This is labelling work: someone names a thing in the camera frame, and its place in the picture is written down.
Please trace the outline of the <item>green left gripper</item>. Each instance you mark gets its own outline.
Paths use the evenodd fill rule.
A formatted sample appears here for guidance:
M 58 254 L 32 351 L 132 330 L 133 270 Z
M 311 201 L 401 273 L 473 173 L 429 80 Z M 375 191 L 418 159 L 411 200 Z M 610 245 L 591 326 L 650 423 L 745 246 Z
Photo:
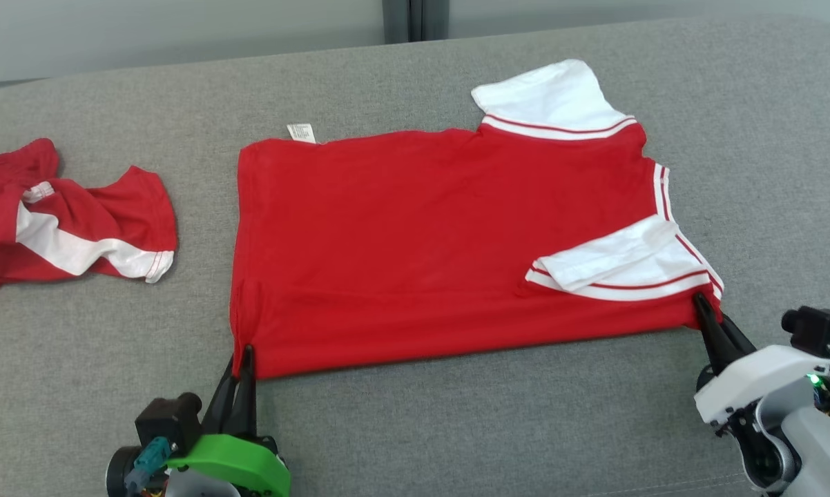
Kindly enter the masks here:
M 289 496 L 291 472 L 257 437 L 255 353 L 231 356 L 190 450 L 165 436 L 118 449 L 106 468 L 109 496 Z

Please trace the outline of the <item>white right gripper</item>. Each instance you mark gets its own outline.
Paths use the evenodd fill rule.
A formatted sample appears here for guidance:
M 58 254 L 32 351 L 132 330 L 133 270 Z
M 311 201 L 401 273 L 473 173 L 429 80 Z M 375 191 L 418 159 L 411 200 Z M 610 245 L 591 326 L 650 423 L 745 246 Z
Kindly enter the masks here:
M 721 427 L 737 410 L 755 405 L 762 424 L 778 427 L 798 410 L 815 409 L 810 377 L 830 376 L 830 358 L 782 345 L 757 351 L 727 314 L 717 319 L 704 293 L 692 301 L 711 371 L 721 373 L 694 394 L 704 424 Z

